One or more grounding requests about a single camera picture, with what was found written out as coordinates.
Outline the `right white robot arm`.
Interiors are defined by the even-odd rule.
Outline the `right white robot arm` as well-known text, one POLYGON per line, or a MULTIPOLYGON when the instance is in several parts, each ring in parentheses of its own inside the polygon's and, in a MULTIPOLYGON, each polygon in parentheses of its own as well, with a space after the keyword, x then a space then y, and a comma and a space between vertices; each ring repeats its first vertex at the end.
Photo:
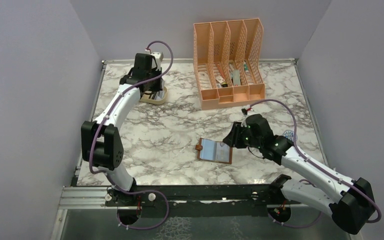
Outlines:
POLYGON ((298 173, 311 182, 305 186, 291 177, 281 177, 280 183, 268 190, 269 199, 280 204, 296 201, 331 217, 343 231, 356 235, 375 213, 375 198, 371 184, 364 178, 345 176, 304 153, 293 141, 273 133, 268 121, 260 114, 235 121, 222 140, 229 147, 257 149, 266 160, 298 173))

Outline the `brown leather card holder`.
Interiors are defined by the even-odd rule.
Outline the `brown leather card holder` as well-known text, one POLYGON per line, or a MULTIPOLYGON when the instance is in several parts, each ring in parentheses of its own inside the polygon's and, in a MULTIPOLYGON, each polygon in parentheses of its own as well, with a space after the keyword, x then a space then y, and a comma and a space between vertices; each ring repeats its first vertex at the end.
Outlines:
POLYGON ((233 148, 221 141, 200 138, 194 149, 198 160, 229 165, 232 163, 233 148))

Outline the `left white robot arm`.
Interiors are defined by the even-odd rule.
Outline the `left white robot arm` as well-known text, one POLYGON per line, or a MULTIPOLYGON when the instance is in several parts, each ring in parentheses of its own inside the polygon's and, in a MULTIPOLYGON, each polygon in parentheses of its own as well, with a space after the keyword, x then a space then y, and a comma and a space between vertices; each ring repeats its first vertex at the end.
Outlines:
POLYGON ((103 173, 124 205, 137 200, 136 184, 122 164, 124 147, 120 129, 133 106, 146 92, 163 90, 163 55, 146 50, 135 55, 133 67, 119 80, 118 90, 105 110, 94 120, 81 125, 82 159, 92 174, 103 173))

